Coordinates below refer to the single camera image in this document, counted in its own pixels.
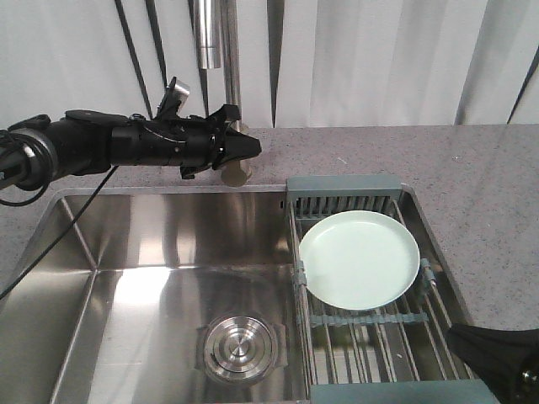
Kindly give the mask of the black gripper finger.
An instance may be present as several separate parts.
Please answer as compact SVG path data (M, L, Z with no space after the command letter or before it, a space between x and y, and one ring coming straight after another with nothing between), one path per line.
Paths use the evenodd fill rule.
M261 151L259 139L244 135L234 129L227 129L218 154L218 167L221 168L229 162L255 158Z
M446 343L501 403L538 402L538 330L454 324Z

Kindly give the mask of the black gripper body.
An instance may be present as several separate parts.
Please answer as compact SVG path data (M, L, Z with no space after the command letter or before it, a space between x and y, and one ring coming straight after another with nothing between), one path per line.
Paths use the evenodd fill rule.
M179 167L183 179L230 160L227 139L239 120L236 105L225 104L206 118L130 119L111 132L109 161L115 166Z

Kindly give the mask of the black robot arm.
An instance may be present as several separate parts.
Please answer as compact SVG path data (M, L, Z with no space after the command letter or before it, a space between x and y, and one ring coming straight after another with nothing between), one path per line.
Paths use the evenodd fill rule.
M1 132L2 189L32 193L24 201L1 204L30 205L58 179L105 173L113 166L179 167L181 178L192 179L257 157L260 141L232 127L239 118L231 104L207 117L181 118L167 111L148 120L84 109L68 110L58 121L36 115Z

